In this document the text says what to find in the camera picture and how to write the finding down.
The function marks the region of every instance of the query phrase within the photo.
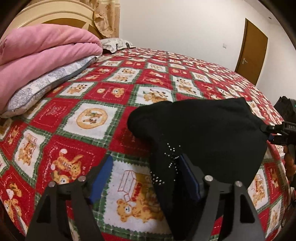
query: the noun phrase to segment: white wall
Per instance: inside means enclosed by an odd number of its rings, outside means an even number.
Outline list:
[[[243,0],[122,0],[120,8],[121,38],[231,70],[241,50],[245,18],[269,37],[268,21]]]
[[[296,50],[281,26],[270,26],[269,53],[257,88],[274,105],[280,96],[296,99]]]

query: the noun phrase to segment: folded pink blanket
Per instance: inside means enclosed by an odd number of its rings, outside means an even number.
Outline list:
[[[0,42],[0,65],[42,50],[71,43],[95,43],[100,39],[85,29],[67,25],[37,24],[14,29]]]
[[[90,55],[101,55],[97,43],[67,44],[28,55],[0,66],[0,113],[13,93],[31,80]]]

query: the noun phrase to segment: black garment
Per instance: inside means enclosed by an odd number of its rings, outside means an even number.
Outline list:
[[[178,168],[174,164],[169,168],[172,155],[186,153],[205,175],[225,183],[239,180],[248,187],[267,149],[262,124],[244,98],[163,101],[130,114],[129,130],[152,143],[149,161],[152,177],[158,177],[155,192],[176,240],[186,238],[203,201],[194,202]]]

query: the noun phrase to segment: person's hand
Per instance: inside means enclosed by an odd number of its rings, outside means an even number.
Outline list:
[[[286,168],[286,176],[289,179],[290,177],[294,176],[296,173],[296,165],[294,164],[294,160],[292,156],[289,154],[288,147],[284,147],[284,153],[285,153],[285,168]]]

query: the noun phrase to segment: floral curtain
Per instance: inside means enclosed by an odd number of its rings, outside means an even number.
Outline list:
[[[32,0],[28,5],[43,0]],[[120,0],[76,0],[94,9],[94,24],[106,38],[119,36]]]

